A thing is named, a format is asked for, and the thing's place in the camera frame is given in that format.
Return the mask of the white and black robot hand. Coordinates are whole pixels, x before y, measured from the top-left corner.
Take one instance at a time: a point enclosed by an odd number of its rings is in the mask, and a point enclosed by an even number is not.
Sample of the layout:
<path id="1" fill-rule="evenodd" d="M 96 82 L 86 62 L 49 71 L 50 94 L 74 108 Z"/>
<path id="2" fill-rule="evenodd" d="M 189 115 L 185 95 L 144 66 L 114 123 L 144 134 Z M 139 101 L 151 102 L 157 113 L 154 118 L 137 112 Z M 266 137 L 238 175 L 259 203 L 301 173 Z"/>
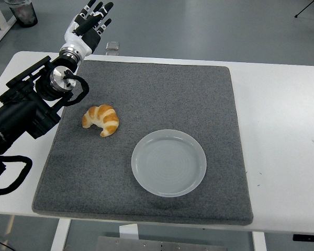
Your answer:
<path id="1" fill-rule="evenodd" d="M 67 28 L 64 46 L 73 48 L 81 56 L 92 54 L 101 40 L 102 33 L 111 23 L 110 18 L 105 18 L 113 6 L 113 2 L 104 4 L 89 1 Z"/>

